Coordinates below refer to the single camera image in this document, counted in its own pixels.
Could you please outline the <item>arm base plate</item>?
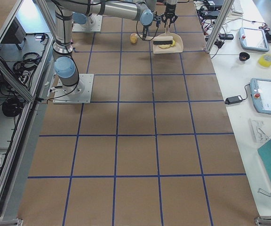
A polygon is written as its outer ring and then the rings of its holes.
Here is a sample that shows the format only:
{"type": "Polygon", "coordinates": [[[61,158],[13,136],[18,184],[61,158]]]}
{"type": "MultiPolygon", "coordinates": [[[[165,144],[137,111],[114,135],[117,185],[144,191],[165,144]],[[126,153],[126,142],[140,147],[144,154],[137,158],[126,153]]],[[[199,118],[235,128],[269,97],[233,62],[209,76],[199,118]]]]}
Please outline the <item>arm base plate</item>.
{"type": "Polygon", "coordinates": [[[94,74],[79,74],[79,82],[77,87],[67,87],[58,79],[60,88],[55,91],[55,98],[52,100],[54,104],[90,104],[94,74]]]}
{"type": "Polygon", "coordinates": [[[85,14],[73,13],[72,32],[100,32],[102,27],[102,19],[103,16],[97,14],[91,14],[89,16],[86,16],[85,14]]]}

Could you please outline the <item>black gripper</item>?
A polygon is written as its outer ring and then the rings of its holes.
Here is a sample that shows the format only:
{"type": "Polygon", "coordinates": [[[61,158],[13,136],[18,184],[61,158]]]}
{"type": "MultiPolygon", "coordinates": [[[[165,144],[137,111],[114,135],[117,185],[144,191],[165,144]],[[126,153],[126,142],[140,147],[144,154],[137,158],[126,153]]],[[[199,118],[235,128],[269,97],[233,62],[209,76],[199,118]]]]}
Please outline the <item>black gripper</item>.
{"type": "Polygon", "coordinates": [[[175,9],[166,9],[160,17],[164,24],[169,22],[169,25],[173,24],[178,18],[178,16],[175,14],[175,9]]]}
{"type": "Polygon", "coordinates": [[[142,37],[143,38],[147,37],[148,30],[149,30],[149,25],[144,25],[143,26],[143,31],[142,31],[142,37]]]}

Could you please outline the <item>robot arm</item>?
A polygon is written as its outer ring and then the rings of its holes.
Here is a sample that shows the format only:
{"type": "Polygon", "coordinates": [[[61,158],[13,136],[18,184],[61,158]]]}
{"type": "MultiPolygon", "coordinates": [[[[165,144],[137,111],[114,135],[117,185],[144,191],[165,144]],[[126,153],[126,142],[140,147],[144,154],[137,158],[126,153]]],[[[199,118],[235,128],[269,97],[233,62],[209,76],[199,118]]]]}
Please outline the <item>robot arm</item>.
{"type": "Polygon", "coordinates": [[[84,74],[73,59],[76,42],[102,29],[104,16],[129,19],[146,33],[156,20],[154,0],[55,0],[53,44],[54,71],[58,84],[50,101],[55,104],[89,103],[93,74],[84,74]]]}
{"type": "Polygon", "coordinates": [[[166,0],[165,12],[161,15],[161,20],[165,26],[170,26],[178,18],[178,15],[175,14],[176,6],[177,0],[166,0]]]}

